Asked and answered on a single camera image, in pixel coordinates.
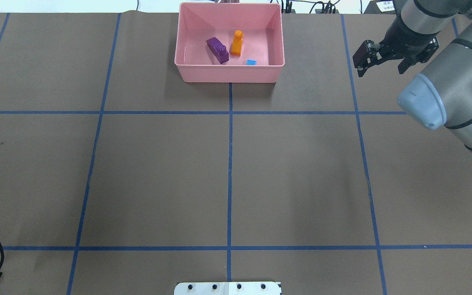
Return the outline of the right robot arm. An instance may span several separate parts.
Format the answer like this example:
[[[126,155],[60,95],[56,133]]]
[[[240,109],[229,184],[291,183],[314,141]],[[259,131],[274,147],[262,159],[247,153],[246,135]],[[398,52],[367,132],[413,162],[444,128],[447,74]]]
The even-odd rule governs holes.
[[[427,63],[397,97],[427,129],[449,129],[472,153],[472,0],[406,0],[384,39],[365,40],[352,57],[359,77],[399,60],[405,73]]]

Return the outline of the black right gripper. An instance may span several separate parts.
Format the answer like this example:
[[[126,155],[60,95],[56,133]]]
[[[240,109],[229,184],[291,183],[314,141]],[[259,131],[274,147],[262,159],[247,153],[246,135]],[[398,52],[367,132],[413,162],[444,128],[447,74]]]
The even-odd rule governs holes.
[[[437,34],[438,32],[433,34],[415,32],[404,24],[400,16],[396,17],[379,44],[365,40],[353,54],[353,64],[358,77],[363,77],[373,66],[397,59],[402,60],[398,65],[399,74],[405,73],[409,67],[422,62],[423,50]]]

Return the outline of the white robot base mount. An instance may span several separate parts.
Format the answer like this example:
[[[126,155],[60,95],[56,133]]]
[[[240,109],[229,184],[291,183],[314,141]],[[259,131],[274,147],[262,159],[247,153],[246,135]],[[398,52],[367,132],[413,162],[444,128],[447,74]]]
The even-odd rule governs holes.
[[[174,295],[281,295],[281,283],[274,281],[182,282]]]

